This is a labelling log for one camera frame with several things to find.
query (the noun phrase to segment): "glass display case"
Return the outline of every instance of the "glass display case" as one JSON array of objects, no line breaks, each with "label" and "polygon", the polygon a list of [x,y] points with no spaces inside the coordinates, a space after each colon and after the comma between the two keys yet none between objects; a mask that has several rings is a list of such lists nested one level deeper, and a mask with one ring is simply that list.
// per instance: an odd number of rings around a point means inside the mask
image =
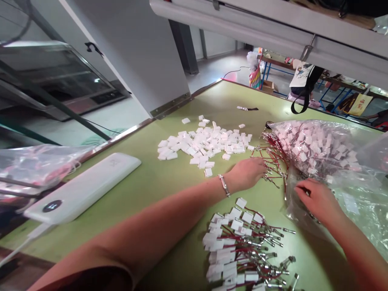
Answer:
[{"label": "glass display case", "polygon": [[[0,48],[0,61],[78,114],[126,98],[72,46],[58,41],[14,42]],[[44,111],[57,120],[68,115],[31,92],[1,68],[0,98]]]}]

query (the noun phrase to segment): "white shelf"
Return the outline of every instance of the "white shelf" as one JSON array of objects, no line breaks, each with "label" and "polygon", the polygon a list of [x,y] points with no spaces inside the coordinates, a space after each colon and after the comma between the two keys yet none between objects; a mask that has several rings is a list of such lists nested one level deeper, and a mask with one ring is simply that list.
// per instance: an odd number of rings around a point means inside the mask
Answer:
[{"label": "white shelf", "polygon": [[[173,2],[150,0],[152,9],[159,16],[230,36],[294,58],[301,56],[313,33],[316,33],[314,49],[307,59],[309,63],[387,89],[388,61],[383,57],[388,56],[388,50],[382,49],[388,47],[387,37],[282,0],[224,2],[252,13],[222,5],[218,11],[208,0],[173,0]],[[279,8],[285,9],[284,4],[288,5],[286,11],[279,13]],[[258,12],[271,19],[255,15]],[[307,21],[306,15],[318,19],[317,22]],[[281,23],[279,20],[281,17],[284,17],[283,22],[285,19],[289,20],[293,27],[289,26],[290,23],[288,25]],[[327,22],[326,26],[321,28],[319,23],[324,22]]]}]

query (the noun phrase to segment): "cardboard box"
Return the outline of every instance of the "cardboard box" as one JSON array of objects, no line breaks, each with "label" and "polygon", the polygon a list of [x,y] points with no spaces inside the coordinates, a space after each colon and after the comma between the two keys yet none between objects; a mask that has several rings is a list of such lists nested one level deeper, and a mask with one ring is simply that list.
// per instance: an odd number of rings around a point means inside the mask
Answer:
[{"label": "cardboard box", "polygon": [[267,80],[264,80],[261,91],[271,95],[274,93],[274,91],[279,92],[278,87],[273,82]]}]

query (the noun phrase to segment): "yellow bag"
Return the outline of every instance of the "yellow bag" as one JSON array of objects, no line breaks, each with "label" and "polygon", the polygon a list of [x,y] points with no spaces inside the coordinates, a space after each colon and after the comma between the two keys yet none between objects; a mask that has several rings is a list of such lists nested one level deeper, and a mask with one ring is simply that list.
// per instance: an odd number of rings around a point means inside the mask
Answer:
[{"label": "yellow bag", "polygon": [[373,97],[368,95],[359,94],[353,103],[353,106],[347,112],[349,115],[361,116],[364,110],[367,108]]}]

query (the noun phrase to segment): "charging cable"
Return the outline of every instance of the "charging cable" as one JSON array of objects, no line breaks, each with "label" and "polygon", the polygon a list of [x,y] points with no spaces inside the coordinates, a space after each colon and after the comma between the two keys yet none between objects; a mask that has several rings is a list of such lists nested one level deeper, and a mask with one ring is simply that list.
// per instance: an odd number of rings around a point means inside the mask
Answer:
[{"label": "charging cable", "polygon": [[27,235],[27,239],[20,246],[18,246],[13,252],[11,252],[2,261],[0,261],[0,268],[3,265],[5,265],[10,259],[12,259],[17,253],[19,253],[24,247],[28,246],[37,238],[43,236],[54,227],[55,227],[54,224],[47,224],[47,223],[40,224],[37,228],[35,228]]}]

